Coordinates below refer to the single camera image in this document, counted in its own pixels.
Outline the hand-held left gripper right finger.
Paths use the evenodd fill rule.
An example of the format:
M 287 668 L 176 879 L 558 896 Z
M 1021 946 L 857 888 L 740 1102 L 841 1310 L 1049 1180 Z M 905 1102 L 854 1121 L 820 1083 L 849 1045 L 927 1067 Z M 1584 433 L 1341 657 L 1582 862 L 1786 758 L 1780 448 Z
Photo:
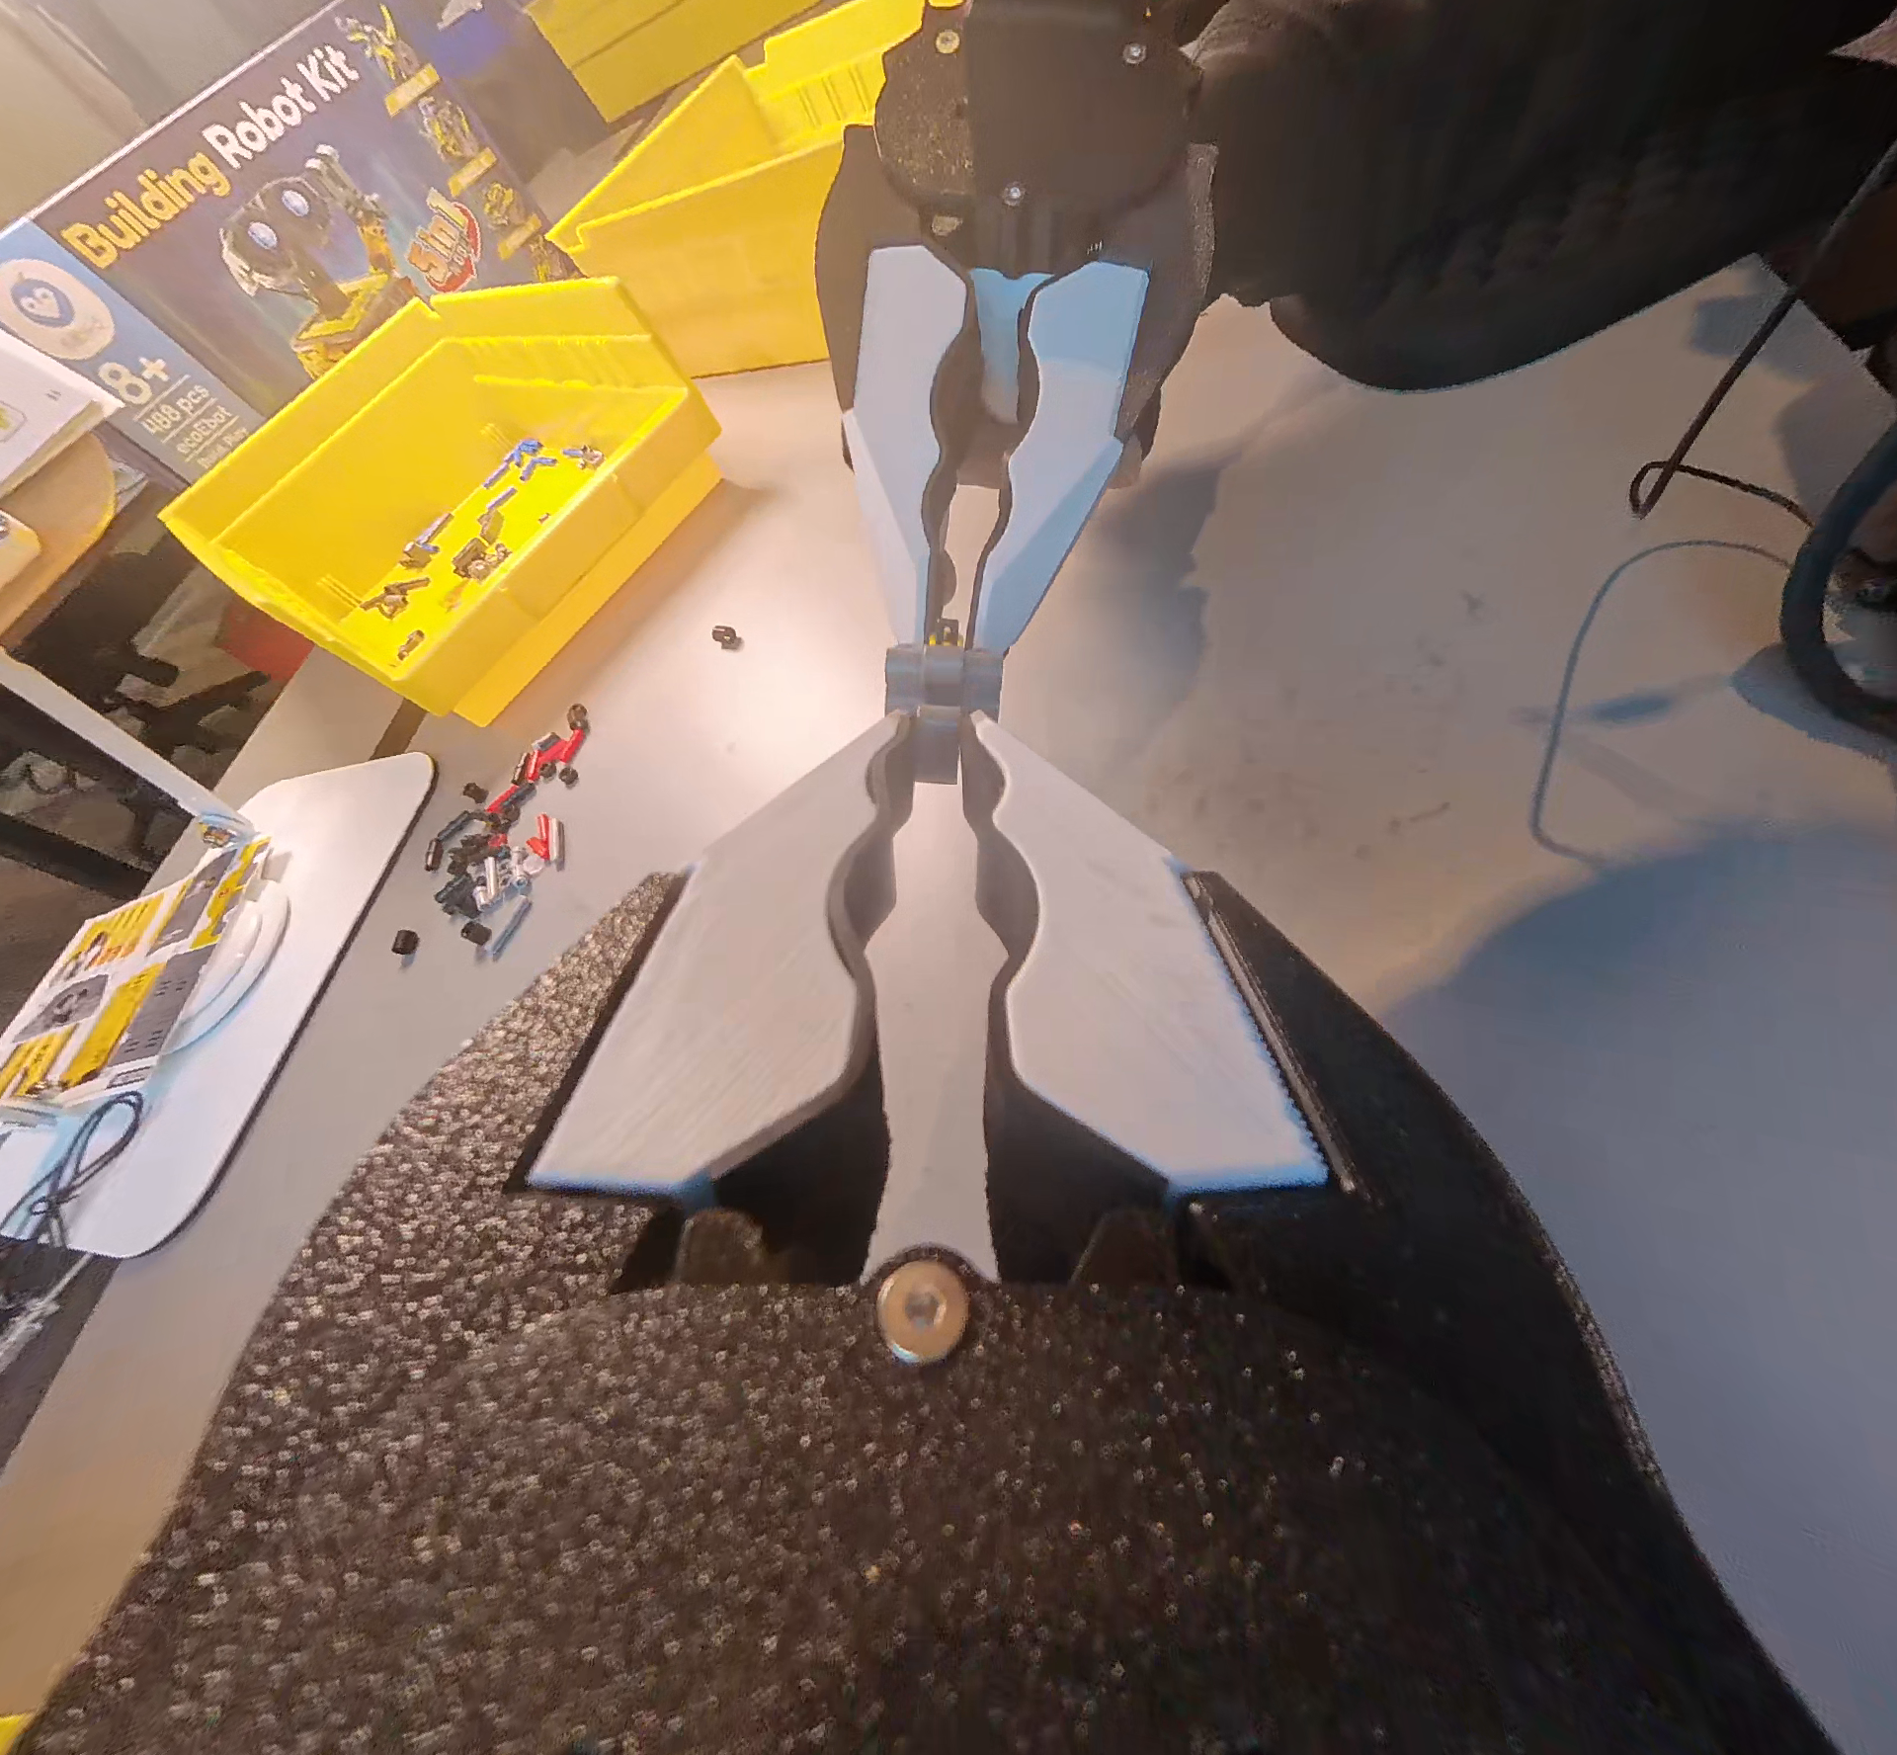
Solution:
M 1169 1200 L 1326 1184 L 1184 862 L 986 713 L 961 726 L 961 799 L 1014 1082 Z

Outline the grey angled beam assembly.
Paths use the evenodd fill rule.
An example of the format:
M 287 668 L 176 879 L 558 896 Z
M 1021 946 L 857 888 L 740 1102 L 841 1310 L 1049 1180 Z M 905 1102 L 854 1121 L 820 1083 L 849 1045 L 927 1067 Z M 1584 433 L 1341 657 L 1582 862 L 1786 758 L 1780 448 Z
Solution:
M 961 645 L 909 644 L 888 650 L 883 712 L 909 721 L 904 752 L 914 784 L 959 779 L 961 726 L 1001 712 L 1003 657 Z

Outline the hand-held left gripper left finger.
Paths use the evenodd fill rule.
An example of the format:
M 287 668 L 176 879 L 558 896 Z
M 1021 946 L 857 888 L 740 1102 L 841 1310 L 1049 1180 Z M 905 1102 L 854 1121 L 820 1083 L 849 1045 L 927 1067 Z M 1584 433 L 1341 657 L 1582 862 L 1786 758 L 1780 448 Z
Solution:
M 713 842 L 588 1039 L 540 1192 L 691 1200 L 841 1097 L 873 1044 L 866 950 L 896 902 L 911 716 L 886 716 Z

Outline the building manual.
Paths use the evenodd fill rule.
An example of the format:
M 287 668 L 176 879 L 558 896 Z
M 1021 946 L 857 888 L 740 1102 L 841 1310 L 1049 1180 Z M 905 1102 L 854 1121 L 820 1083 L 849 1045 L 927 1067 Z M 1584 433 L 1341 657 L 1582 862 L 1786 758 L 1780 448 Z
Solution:
M 31 479 L 109 417 L 122 400 L 56 358 L 1 331 L 1 494 Z

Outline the printed instruction booklet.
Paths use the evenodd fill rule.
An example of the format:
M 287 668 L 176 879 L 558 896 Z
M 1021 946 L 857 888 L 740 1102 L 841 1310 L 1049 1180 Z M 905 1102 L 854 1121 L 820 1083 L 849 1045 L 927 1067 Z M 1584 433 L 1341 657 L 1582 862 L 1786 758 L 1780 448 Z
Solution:
M 238 1008 L 287 930 L 266 835 L 212 846 L 177 882 L 87 920 L 3 1031 L 3 1125 L 144 1090 Z

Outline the heap of blue grey parts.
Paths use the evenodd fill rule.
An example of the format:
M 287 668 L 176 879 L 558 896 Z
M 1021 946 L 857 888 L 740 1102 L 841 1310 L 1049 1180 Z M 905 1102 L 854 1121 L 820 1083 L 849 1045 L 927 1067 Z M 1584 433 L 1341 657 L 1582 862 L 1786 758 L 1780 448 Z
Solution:
M 516 439 L 474 492 L 410 535 L 379 583 L 352 594 L 348 611 L 389 624 L 427 605 L 453 614 L 551 532 L 604 464 L 594 440 Z

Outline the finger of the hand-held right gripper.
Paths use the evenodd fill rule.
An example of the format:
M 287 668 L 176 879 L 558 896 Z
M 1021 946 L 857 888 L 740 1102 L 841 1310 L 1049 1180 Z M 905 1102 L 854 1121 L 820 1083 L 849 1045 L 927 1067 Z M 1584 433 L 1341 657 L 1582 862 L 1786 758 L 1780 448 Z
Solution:
M 927 645 L 952 572 L 945 525 L 976 393 L 968 279 L 924 245 L 870 253 L 857 373 L 841 414 L 893 641 Z
M 1006 656 L 1064 569 L 1124 451 L 1121 407 L 1151 278 L 1085 262 L 1024 306 L 1018 380 L 1031 414 L 1008 456 L 1010 512 L 986 551 L 971 644 Z

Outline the colourful toy kit box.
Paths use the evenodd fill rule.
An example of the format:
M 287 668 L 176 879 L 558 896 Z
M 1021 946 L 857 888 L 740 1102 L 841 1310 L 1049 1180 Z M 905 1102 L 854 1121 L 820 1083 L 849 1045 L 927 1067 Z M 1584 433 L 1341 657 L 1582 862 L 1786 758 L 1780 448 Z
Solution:
M 3 331 L 177 483 L 414 299 L 576 278 L 417 0 L 331 0 L 7 225 Z

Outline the pile of red black parts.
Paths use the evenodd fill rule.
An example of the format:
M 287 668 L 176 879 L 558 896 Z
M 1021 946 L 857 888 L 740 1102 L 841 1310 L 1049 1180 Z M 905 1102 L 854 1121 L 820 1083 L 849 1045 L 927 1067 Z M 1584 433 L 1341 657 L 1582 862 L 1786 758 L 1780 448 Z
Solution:
M 494 791 L 467 784 L 464 810 L 423 850 L 433 905 L 485 959 L 500 957 L 531 912 L 535 882 L 565 868 L 557 797 L 579 784 L 590 734 L 588 708 L 571 703 L 554 730 L 522 750 L 503 784 Z

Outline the person's right forearm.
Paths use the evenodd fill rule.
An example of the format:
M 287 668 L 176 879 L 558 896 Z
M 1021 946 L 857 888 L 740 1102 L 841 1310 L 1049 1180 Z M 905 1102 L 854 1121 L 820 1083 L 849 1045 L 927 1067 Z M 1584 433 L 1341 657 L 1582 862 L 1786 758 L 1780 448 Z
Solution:
M 1231 0 L 1198 44 L 1212 297 L 1382 390 L 1474 384 L 1831 220 L 1892 0 Z

